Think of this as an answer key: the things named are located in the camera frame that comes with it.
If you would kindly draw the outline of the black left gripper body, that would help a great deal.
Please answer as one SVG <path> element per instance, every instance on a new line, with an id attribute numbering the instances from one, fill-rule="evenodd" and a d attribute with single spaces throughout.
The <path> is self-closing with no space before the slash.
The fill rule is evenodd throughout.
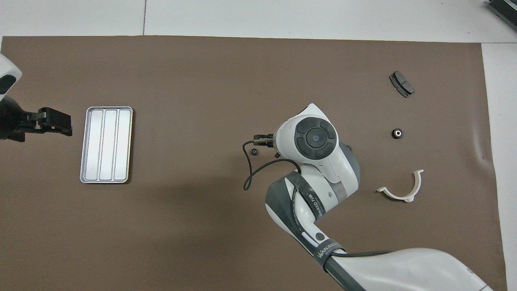
<path id="1" fill-rule="evenodd" d="M 33 119 L 35 112 L 21 109 L 11 97 L 5 96 L 0 102 L 0 139 L 25 142 L 26 133 L 41 134 Z"/>

